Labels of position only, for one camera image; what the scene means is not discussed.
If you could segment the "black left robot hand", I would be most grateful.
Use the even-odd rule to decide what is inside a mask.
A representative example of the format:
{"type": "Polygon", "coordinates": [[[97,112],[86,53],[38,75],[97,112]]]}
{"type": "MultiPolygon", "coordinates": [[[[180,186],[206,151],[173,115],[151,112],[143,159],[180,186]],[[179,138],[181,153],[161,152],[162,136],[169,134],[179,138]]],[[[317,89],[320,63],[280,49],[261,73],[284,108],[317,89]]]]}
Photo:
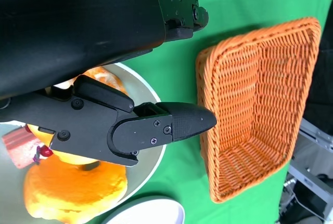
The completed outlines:
{"type": "Polygon", "coordinates": [[[20,121],[64,162],[137,164],[139,151],[204,133],[214,114],[145,102],[87,71],[188,39],[198,0],[1,0],[1,120],[20,121]]]}

